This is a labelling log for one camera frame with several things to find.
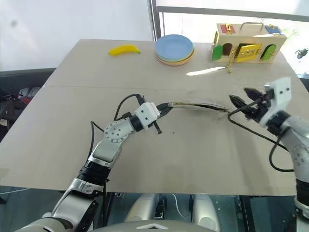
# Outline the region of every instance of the sunlight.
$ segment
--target sunlight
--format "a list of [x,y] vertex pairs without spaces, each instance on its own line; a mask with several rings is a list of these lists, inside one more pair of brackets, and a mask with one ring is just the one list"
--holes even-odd
[[209,69],[204,69],[204,70],[200,70],[200,71],[195,71],[195,72],[188,72],[186,75],[187,76],[196,76],[196,75],[202,75],[202,74],[206,74],[206,73],[211,73],[214,71],[218,71],[220,69],[224,69],[225,67],[220,66],[220,67],[215,67],[215,68],[209,68]]

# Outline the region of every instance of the blue plate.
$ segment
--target blue plate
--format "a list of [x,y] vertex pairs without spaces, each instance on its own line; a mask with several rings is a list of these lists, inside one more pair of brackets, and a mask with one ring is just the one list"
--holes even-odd
[[165,59],[186,59],[193,52],[192,42],[182,35],[166,35],[155,43],[155,52]]

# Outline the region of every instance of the lock box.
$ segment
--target lock box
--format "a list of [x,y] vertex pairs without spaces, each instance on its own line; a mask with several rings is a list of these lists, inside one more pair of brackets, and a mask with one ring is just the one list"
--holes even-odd
[[278,26],[217,24],[211,59],[227,63],[271,63],[285,40]]

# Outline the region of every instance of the banana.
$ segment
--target banana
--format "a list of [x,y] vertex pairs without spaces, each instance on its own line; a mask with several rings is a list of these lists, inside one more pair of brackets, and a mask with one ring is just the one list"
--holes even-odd
[[131,45],[131,44],[115,47],[112,50],[110,50],[108,54],[111,56],[117,56],[117,55],[127,53],[127,52],[135,52],[135,53],[140,54],[140,50],[136,46]]

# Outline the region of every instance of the white wall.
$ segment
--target white wall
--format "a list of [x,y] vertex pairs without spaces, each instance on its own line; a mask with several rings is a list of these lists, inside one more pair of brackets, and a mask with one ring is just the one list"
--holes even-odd
[[56,67],[80,39],[153,40],[147,0],[0,0],[0,71]]

